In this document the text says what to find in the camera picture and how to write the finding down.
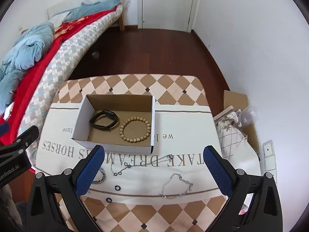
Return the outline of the red white plastic bag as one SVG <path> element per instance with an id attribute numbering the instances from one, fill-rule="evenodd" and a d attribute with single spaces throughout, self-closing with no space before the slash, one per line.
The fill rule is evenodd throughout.
<path id="1" fill-rule="evenodd" d="M 244 215 L 248 211 L 248 209 L 249 206 L 244 203 L 243 206 L 241 207 L 241 210 L 239 211 L 239 215 Z"/>

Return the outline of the white power strip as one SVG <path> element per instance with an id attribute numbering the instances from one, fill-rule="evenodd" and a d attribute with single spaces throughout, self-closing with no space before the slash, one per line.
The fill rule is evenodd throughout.
<path id="1" fill-rule="evenodd" d="M 272 140 L 268 140 L 263 144 L 263 152 L 265 158 L 265 171 L 271 173 L 275 183 L 277 183 L 277 165 Z"/>

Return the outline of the floral grid patterned cloth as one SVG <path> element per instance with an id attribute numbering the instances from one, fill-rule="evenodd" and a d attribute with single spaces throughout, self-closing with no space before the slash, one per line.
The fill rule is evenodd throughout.
<path id="1" fill-rule="evenodd" d="M 242 124 L 238 118 L 240 111 L 235 111 L 229 106 L 217 114 L 213 120 L 215 123 L 222 157 L 230 160 L 236 153 L 238 146 L 246 138 L 242 132 Z"/>

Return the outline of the red blanket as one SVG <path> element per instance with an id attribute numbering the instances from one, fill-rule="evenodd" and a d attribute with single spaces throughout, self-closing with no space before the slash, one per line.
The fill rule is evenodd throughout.
<path id="1" fill-rule="evenodd" d="M 60 35 L 54 40 L 50 50 L 41 58 L 37 64 L 34 65 L 34 67 L 32 67 L 26 73 L 25 77 L 17 87 L 17 91 L 13 95 L 14 105 L 11 116 L 8 118 L 8 120 L 1 119 L 1 125 L 8 125 L 6 132 L 1 132 L 2 146 L 9 145 L 16 139 L 18 129 L 21 124 L 21 120 L 23 119 L 23 115 L 25 114 L 26 108 L 45 72 L 45 69 L 57 51 L 60 49 L 61 44 L 78 33 L 85 26 L 115 11 L 116 8 L 114 7 L 111 10 L 88 15 L 78 20 L 64 23 L 60 26 L 60 29 L 56 31 Z"/>

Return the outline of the clear bubble wrap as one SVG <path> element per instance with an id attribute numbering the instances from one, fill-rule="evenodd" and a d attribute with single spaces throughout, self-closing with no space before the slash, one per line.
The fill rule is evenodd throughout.
<path id="1" fill-rule="evenodd" d="M 247 106 L 244 110 L 241 110 L 238 117 L 242 126 L 246 127 L 253 124 L 258 119 L 258 114 L 254 107 Z"/>

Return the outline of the black smart band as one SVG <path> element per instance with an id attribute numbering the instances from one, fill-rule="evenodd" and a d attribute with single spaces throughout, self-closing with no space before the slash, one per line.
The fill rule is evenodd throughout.
<path id="1" fill-rule="evenodd" d="M 118 120 L 115 112 L 103 109 L 90 119 L 90 125 L 101 131 L 109 131 L 118 125 Z"/>

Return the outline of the white cardboard box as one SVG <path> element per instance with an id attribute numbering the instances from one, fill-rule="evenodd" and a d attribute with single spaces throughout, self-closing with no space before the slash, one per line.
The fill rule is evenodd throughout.
<path id="1" fill-rule="evenodd" d="M 86 95 L 72 140 L 108 152 L 151 154 L 154 151 L 155 97 L 151 95 Z"/>

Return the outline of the flat brown cardboard sheet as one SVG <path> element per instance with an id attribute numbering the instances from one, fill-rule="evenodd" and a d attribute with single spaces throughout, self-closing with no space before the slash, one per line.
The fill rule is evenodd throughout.
<path id="1" fill-rule="evenodd" d="M 224 109 L 229 106 L 232 106 L 235 111 L 244 110 L 248 106 L 248 97 L 246 94 L 224 91 Z M 251 124 L 247 127 L 242 128 L 243 132 L 247 135 L 248 143 L 255 150 L 257 154 L 259 154 L 259 143 L 256 134 L 256 129 L 254 124 Z"/>

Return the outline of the bed with checkered mattress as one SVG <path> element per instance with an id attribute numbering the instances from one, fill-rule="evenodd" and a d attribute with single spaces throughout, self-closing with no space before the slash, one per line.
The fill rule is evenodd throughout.
<path id="1" fill-rule="evenodd" d="M 128 2 L 130 0 L 121 0 L 120 4 L 115 7 L 115 12 L 109 13 L 85 26 L 61 44 L 60 49 L 45 69 L 26 108 L 17 136 L 21 135 L 32 125 L 42 129 L 52 102 L 57 100 L 80 100 L 82 98 L 80 91 L 71 94 L 68 90 L 64 93 L 60 93 L 59 90 L 103 32 L 116 21 L 123 19 L 123 10 Z"/>

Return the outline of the light blue duvet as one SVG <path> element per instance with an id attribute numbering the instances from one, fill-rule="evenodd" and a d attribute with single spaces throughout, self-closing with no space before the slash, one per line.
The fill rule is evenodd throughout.
<path id="1" fill-rule="evenodd" d="M 1 64 L 1 114 L 12 103 L 25 74 L 47 53 L 54 41 L 54 24 L 44 22 L 20 35 Z"/>

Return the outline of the white pillow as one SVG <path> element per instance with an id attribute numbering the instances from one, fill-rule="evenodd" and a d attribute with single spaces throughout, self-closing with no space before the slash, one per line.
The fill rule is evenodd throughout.
<path id="1" fill-rule="evenodd" d="M 56 14 L 51 19 L 49 19 L 49 22 L 53 23 L 54 28 L 58 28 L 64 22 L 68 14 L 69 11 Z"/>

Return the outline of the blue grey bedsheet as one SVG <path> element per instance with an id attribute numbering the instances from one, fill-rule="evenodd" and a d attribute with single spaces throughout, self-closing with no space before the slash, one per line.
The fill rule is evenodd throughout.
<path id="1" fill-rule="evenodd" d="M 121 0 L 105 0 L 93 4 L 82 3 L 79 7 L 69 10 L 64 22 L 75 21 L 84 16 L 114 9 L 120 2 Z"/>

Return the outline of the white door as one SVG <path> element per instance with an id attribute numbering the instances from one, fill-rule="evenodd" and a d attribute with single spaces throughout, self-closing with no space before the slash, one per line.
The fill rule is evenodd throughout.
<path id="1" fill-rule="evenodd" d="M 138 0 L 138 28 L 190 32 L 198 0 Z"/>

